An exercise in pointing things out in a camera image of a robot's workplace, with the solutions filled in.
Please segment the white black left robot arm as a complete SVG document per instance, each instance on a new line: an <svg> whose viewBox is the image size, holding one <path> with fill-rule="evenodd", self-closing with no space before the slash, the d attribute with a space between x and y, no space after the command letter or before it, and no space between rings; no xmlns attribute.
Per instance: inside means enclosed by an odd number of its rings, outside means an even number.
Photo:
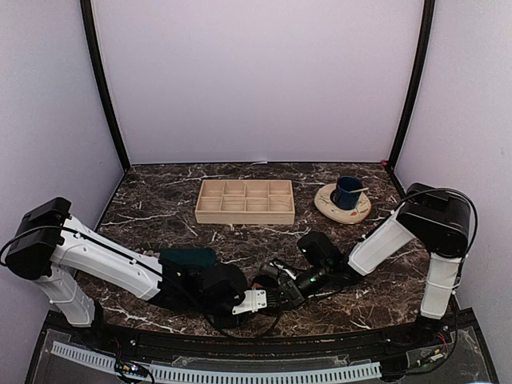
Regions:
<svg viewBox="0 0 512 384"><path fill-rule="evenodd" d="M250 287L235 265L222 263L211 248L140 253L94 232L57 197L25 213L16 235L1 249L1 264L39 286L50 302L96 349L113 341L102 323L102 307L79 286L79 270L168 310L195 311L216 330L238 326L251 314L279 317L275 288Z"/></svg>

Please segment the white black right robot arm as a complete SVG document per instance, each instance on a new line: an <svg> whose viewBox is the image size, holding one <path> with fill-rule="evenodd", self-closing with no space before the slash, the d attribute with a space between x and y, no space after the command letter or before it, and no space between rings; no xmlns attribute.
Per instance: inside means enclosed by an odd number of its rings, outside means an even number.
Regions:
<svg viewBox="0 0 512 384"><path fill-rule="evenodd" d="M458 288L462 265L478 230L478 212L465 194L448 188L415 183L386 219L347 253L342 253L326 234L311 231L298 241L298 249L310 268L265 289L269 310L290 310L303 304L328 282L341 288L359 283L388 257L413 240L430 255L420 320L408 330L416 347L427 346L439 333L437 320L444 317Z"/></svg>

